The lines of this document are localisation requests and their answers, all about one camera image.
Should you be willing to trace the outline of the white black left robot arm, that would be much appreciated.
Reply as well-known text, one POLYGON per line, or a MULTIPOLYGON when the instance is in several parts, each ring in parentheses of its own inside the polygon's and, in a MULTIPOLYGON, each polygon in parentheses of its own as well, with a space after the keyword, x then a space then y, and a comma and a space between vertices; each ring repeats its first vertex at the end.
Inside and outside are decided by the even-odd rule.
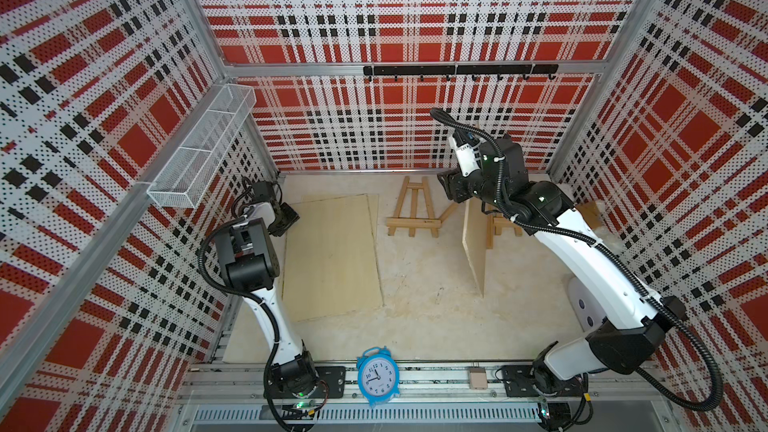
POLYGON ((315 391, 320 379, 279 298, 281 267, 272 243, 299 215, 283 201, 278 183, 244 176, 241 186, 230 207, 232 219, 202 241, 197 269, 214 289, 242 298, 257 318, 269 346, 265 394, 304 398, 315 391))

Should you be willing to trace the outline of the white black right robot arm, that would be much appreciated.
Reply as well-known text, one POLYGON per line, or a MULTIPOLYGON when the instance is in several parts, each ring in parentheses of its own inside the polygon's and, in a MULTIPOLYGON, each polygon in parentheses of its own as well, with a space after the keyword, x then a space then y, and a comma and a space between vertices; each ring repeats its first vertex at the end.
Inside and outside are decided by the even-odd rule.
POLYGON ((685 306, 646 285, 594 234, 562 189, 529 178, 519 144, 486 133, 455 131, 449 137, 456 168, 439 174, 448 199, 480 201, 483 212, 496 212, 553 252, 603 310, 600 325, 579 339, 555 342, 533 361, 538 392, 554 396, 577 376, 612 371, 636 373, 664 397, 685 409, 708 412, 722 402, 725 384, 717 361, 685 326, 685 306), (701 400, 686 399, 643 370, 667 333, 678 330, 704 363, 710 391, 701 400))

